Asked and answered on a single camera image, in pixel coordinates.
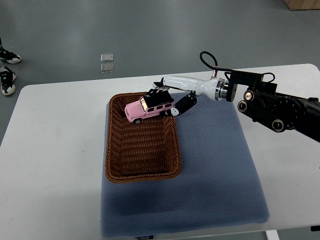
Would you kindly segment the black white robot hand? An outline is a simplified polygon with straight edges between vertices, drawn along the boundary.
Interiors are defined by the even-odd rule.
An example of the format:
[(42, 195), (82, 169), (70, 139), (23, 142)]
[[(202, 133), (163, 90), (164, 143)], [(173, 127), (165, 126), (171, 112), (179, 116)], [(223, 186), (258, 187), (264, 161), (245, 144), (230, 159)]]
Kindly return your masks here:
[(154, 82), (148, 93), (157, 93), (169, 89), (181, 90), (186, 96), (177, 101), (173, 107), (160, 115), (164, 117), (179, 116), (197, 103), (197, 96), (205, 95), (210, 100), (220, 101), (227, 95), (228, 83), (225, 79), (213, 77), (210, 80), (201, 80), (186, 76), (165, 76), (159, 82)]

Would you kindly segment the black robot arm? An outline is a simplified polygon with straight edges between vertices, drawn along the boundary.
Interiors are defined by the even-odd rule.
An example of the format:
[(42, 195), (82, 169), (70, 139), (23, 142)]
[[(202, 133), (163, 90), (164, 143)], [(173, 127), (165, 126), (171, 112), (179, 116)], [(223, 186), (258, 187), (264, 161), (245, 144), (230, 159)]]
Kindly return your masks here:
[(273, 80), (263, 81), (263, 73), (254, 73), (222, 68), (228, 81), (223, 94), (228, 102), (233, 101), (238, 85), (247, 86), (243, 100), (237, 104), (240, 113), (268, 129), (282, 133), (296, 130), (320, 141), (320, 102), (317, 97), (302, 98), (276, 92)]

